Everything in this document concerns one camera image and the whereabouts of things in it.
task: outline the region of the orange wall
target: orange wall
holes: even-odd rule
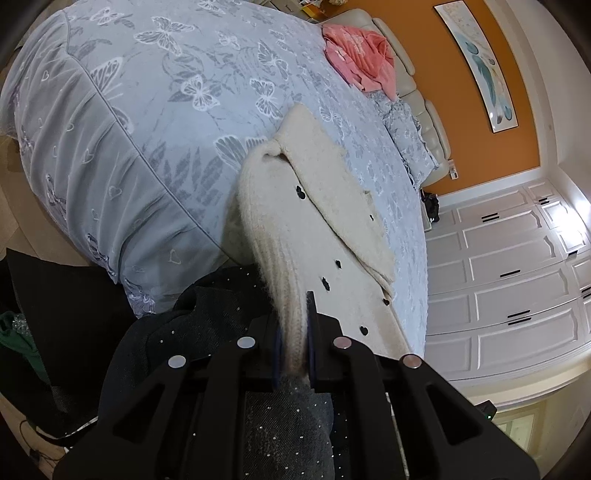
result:
[[[465,0],[480,24],[505,76],[519,126],[492,133],[491,123],[470,67],[433,6],[445,0],[349,0],[341,7],[328,2],[332,17],[362,8],[384,20],[411,57],[414,79],[431,100],[445,126],[459,179],[449,176],[428,190],[455,192],[540,165],[534,118],[525,85],[499,25],[483,0]]]

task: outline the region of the pink garment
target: pink garment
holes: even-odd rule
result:
[[[365,92],[382,89],[396,99],[394,58],[383,35],[333,24],[323,24],[322,35],[326,57],[346,82]]]

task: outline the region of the silver screw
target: silver screw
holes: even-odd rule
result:
[[[333,345],[337,348],[346,350],[351,345],[353,345],[353,342],[351,342],[351,339],[347,337],[337,337],[333,340]]]
[[[240,337],[236,343],[240,348],[248,349],[256,345],[256,340],[253,337]]]
[[[417,355],[410,354],[404,355],[402,363],[409,368],[418,368],[423,364],[423,360]]]
[[[187,359],[182,355],[175,355],[168,359],[168,366],[170,368],[181,368],[187,363]]]

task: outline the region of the wall outlet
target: wall outlet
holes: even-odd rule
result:
[[[452,180],[457,180],[459,175],[457,174],[456,164],[453,162],[453,160],[448,160],[447,163],[449,165],[449,176],[452,178]]]

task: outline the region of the framed artwork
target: framed artwork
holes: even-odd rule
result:
[[[503,72],[480,25],[463,1],[437,5],[437,13],[460,46],[476,79],[494,133],[517,127]]]

